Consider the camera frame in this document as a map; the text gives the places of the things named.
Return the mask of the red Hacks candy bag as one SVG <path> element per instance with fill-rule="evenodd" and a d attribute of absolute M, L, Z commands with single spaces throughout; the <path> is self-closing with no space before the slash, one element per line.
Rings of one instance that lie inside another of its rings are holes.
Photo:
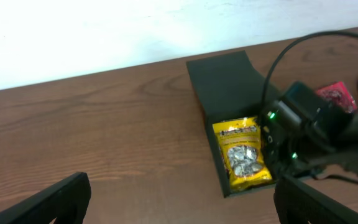
<path fill-rule="evenodd" d="M 347 113 L 353 113 L 357 109 L 353 96 L 343 82 L 332 83 L 315 92 L 325 100 L 333 101 Z"/>

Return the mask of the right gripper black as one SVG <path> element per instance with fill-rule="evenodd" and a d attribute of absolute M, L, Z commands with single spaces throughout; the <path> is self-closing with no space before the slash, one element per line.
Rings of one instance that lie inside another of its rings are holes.
<path fill-rule="evenodd" d="M 302 82 L 266 103 L 259 124 L 265 137 L 264 162 L 273 178 L 317 173 L 321 159 L 339 152 L 336 139 L 352 117 Z"/>

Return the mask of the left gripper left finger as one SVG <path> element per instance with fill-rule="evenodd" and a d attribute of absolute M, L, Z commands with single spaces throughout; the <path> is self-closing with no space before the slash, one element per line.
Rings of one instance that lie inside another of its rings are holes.
<path fill-rule="evenodd" d="M 0 212 L 0 223 L 82 224 L 91 198 L 87 173 L 73 175 Z"/>

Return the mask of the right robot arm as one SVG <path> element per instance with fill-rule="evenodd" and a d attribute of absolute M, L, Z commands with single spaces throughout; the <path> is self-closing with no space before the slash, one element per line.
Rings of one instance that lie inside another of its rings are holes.
<path fill-rule="evenodd" d="M 272 175 L 315 177 L 331 165 L 358 175 L 358 110 L 346 113 L 300 82 L 260 112 Z"/>

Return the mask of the yellow candy bag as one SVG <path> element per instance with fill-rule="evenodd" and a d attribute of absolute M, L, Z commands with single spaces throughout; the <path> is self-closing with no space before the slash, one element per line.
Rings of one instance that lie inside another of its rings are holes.
<path fill-rule="evenodd" d="M 256 116 L 214 123 L 213 131 L 233 191 L 273 181 L 264 162 L 261 130 Z"/>

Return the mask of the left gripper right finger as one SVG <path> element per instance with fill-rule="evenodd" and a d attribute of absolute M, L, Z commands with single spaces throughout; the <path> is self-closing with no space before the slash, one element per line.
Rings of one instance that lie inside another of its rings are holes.
<path fill-rule="evenodd" d="M 273 200 L 281 224 L 358 224 L 357 212 L 287 175 Z"/>

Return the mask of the black cardboard box with lid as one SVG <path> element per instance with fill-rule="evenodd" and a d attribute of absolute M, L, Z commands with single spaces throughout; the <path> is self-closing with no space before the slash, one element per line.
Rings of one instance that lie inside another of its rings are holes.
<path fill-rule="evenodd" d="M 192 60 L 187 62 L 186 66 L 202 108 L 206 135 L 224 197 L 273 187 L 277 182 L 274 178 L 269 184 L 242 191 L 233 191 L 230 188 L 228 172 L 213 131 L 213 124 L 256 116 L 257 124 L 260 126 L 260 112 L 266 103 L 281 96 L 278 90 L 273 85 L 268 85 L 267 101 L 263 105 L 260 103 L 265 79 L 252 66 L 244 51 Z M 261 126 L 260 130 L 263 153 L 265 138 Z"/>

